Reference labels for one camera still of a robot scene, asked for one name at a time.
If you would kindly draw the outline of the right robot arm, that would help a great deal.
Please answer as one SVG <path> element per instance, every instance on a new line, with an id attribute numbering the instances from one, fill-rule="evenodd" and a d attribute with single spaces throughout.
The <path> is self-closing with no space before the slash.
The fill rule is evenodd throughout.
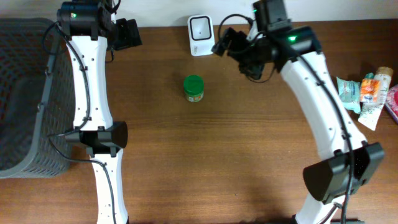
<path id="1" fill-rule="evenodd" d="M 343 106 L 320 41 L 309 26 L 294 27 L 283 1 L 257 1 L 250 32 L 219 28 L 212 51 L 228 55 L 239 71 L 257 81 L 272 63 L 295 94 L 315 138 L 320 161 L 303 170 L 308 190 L 292 223 L 332 223 L 337 210 L 346 223 L 350 197 L 367 184 L 385 153 L 369 143 Z"/>

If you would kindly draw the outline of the small teal tissue pack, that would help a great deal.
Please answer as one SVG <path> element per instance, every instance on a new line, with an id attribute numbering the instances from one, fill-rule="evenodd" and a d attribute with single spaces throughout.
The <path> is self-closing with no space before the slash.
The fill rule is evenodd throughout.
<path id="1" fill-rule="evenodd" d="M 374 74 L 373 73 L 368 73 L 365 75 L 364 77 L 365 79 L 373 79 L 374 78 Z"/>

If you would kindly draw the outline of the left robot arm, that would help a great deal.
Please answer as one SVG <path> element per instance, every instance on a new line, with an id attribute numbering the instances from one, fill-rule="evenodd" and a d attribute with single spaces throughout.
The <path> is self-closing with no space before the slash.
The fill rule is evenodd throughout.
<path id="1" fill-rule="evenodd" d="M 122 159 L 128 141 L 124 121 L 111 116 L 106 87 L 106 53 L 142 45 L 134 19 L 116 19 L 120 3 L 65 1 L 56 31 L 65 41 L 73 69 L 73 128 L 62 136 L 85 149 L 98 199 L 98 223 L 129 223 L 124 203 Z"/>

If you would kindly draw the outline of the red floral tissue pack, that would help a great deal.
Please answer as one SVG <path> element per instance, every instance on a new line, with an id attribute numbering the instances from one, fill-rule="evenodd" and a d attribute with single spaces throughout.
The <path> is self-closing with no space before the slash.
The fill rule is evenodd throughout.
<path id="1" fill-rule="evenodd" d="M 387 112 L 395 123 L 398 123 L 397 117 L 397 85 L 390 88 L 387 92 L 385 107 Z"/>

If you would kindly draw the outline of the green round item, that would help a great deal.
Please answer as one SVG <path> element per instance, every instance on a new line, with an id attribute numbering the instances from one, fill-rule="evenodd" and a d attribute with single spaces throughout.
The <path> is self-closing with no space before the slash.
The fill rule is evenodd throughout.
<path id="1" fill-rule="evenodd" d="M 189 75 L 183 81 L 185 98 L 189 102 L 199 102 L 204 95 L 204 81 L 198 75 Z"/>

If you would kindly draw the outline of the orange tissue pack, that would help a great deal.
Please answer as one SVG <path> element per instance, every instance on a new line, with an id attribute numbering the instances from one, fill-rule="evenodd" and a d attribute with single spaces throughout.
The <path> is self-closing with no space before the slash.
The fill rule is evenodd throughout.
<path id="1" fill-rule="evenodd" d="M 365 78 L 361 82 L 360 102 L 375 103 L 377 101 L 378 91 L 380 89 L 380 81 Z"/>

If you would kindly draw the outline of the teal wet wipes pack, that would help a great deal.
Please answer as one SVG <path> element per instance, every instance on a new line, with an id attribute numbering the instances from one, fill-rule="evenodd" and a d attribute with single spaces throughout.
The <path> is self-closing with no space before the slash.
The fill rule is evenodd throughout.
<path id="1" fill-rule="evenodd" d="M 336 78 L 338 95 L 346 110 L 360 114 L 360 82 L 343 80 Z"/>

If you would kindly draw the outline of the white floral tube gold cap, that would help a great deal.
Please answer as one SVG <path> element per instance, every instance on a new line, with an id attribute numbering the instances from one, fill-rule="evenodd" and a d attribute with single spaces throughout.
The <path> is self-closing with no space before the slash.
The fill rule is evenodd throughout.
<path id="1" fill-rule="evenodd" d="M 387 92 L 392 80 L 393 69 L 379 67 L 374 78 L 380 81 L 380 89 L 375 103 L 363 103 L 358 121 L 372 131 L 376 130 L 378 119 L 386 102 Z"/>

